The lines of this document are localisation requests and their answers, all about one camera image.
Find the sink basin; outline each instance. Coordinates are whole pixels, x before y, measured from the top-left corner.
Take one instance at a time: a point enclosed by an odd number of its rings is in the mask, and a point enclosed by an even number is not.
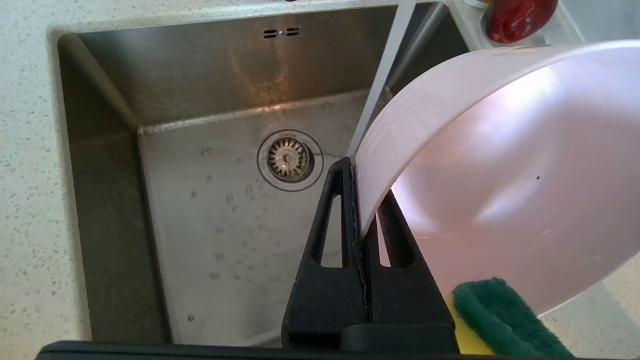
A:
[[[279,334],[326,171],[347,151],[395,10],[60,39],[94,341]],[[446,16],[380,105],[467,51]],[[339,229],[332,215],[324,266],[340,266]]]

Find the sink drain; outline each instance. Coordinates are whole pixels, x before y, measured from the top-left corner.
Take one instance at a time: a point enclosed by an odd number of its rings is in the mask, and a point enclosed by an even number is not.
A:
[[[323,169],[320,146],[297,130],[269,135],[258,150],[258,168],[264,179],[278,189],[297,192],[313,185]]]

